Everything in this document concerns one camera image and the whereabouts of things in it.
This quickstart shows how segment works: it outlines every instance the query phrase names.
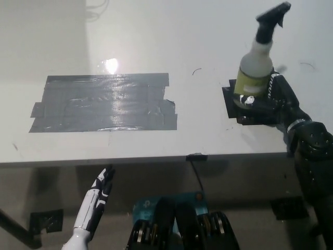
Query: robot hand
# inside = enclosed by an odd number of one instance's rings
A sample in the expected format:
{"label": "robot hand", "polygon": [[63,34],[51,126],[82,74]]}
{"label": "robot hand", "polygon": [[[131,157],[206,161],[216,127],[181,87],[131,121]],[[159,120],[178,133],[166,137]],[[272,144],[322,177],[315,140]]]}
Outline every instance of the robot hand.
{"label": "robot hand", "polygon": [[86,193],[74,224],[73,236],[62,250],[87,250],[93,239],[112,188],[114,169],[105,168]]}

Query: white tabletop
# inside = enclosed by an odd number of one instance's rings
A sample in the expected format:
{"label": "white tabletop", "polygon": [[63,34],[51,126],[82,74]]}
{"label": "white tabletop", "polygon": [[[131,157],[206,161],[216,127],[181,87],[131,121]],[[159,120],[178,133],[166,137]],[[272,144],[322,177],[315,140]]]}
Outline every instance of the white tabletop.
{"label": "white tabletop", "polygon": [[[290,2],[284,28],[276,28],[271,57],[275,67],[287,68],[284,76],[302,109],[333,131],[333,2]],[[228,119],[221,89],[236,77],[251,47],[256,15],[279,3],[5,1],[0,10],[0,163],[285,152],[280,131]],[[176,131],[29,133],[31,111],[42,99],[47,76],[100,74],[101,62],[111,58],[119,62],[116,73],[169,73],[164,98],[176,104]]]}

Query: white plastic bottle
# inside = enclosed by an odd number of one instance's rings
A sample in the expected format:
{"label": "white plastic bottle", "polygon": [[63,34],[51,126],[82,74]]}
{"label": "white plastic bottle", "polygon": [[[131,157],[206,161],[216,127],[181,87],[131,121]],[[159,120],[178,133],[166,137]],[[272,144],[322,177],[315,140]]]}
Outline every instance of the white plastic bottle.
{"label": "white plastic bottle", "polygon": [[[290,7],[289,2],[284,2],[257,17],[260,25],[252,43],[251,51],[240,61],[234,89],[236,96],[261,97],[265,94],[273,70],[270,50],[273,44],[274,28],[277,24],[282,27],[283,17]],[[245,108],[239,102],[239,98],[234,98],[234,102]]]}

